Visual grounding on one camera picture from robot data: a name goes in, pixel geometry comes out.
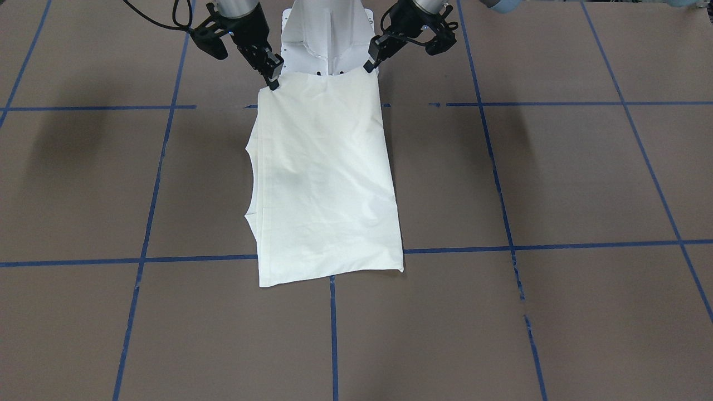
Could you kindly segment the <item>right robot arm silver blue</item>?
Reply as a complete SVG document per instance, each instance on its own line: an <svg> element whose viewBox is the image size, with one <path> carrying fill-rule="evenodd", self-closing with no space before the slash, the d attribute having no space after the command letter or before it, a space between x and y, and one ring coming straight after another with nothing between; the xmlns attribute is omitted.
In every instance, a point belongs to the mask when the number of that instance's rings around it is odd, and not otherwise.
<svg viewBox="0 0 713 401"><path fill-rule="evenodd" d="M270 29L260 1L211 1L206 7L209 16L189 30L196 46L211 57L224 60L228 51L222 37L230 36L267 87L278 89L284 59L269 44Z"/></svg>

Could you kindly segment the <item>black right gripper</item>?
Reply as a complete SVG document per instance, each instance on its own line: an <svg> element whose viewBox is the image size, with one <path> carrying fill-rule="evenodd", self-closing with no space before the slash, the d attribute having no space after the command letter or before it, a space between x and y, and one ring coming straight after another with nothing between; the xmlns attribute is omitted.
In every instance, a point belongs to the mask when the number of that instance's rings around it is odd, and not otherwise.
<svg viewBox="0 0 713 401"><path fill-rule="evenodd" d="M206 20L188 30L198 48L224 60L228 52L222 37L230 36L250 66L260 71L267 87L271 91L278 89L284 59L272 52L270 30L260 3L207 3L206 7Z"/></svg>

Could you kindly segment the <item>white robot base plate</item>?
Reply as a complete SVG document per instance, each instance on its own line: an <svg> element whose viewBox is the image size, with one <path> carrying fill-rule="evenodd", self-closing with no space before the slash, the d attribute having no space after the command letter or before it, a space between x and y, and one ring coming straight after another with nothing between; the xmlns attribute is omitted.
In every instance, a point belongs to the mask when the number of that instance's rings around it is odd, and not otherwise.
<svg viewBox="0 0 713 401"><path fill-rule="evenodd" d="M340 75L369 58L374 13L361 1L295 1L281 22L282 74Z"/></svg>

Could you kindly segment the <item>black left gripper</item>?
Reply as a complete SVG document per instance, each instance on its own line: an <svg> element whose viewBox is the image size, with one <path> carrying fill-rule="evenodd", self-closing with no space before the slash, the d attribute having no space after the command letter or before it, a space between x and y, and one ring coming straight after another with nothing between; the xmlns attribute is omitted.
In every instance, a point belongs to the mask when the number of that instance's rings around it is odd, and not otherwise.
<svg viewBox="0 0 713 401"><path fill-rule="evenodd" d="M448 51L457 41L458 23L446 20L453 10L446 1L397 1L381 17L382 35L372 38L364 71L372 73L408 43L430 56Z"/></svg>

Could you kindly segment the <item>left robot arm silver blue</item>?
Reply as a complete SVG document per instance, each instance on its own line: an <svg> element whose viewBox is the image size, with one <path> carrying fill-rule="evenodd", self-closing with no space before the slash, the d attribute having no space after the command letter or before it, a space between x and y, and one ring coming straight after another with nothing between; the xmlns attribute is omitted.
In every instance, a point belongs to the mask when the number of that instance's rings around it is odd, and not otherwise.
<svg viewBox="0 0 713 401"><path fill-rule="evenodd" d="M408 43L423 47L430 56L448 51L459 27L446 20L453 10L449 1L397 1L379 21L382 34L372 38L364 70L372 73Z"/></svg>

